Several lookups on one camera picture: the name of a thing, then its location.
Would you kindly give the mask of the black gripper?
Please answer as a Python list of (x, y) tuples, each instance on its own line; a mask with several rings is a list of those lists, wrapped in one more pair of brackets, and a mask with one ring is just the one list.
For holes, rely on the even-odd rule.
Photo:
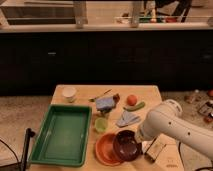
[(154, 163), (165, 146), (166, 143), (161, 137), (148, 142), (143, 152), (144, 157), (151, 163)]

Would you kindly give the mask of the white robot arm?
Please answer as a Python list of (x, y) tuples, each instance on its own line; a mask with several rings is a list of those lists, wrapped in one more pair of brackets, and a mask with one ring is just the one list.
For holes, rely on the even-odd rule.
[(213, 161), (213, 131), (186, 122), (181, 115), (182, 107), (175, 100), (161, 102), (150, 109), (144, 121), (138, 125), (136, 141), (151, 141), (160, 134), (165, 134)]

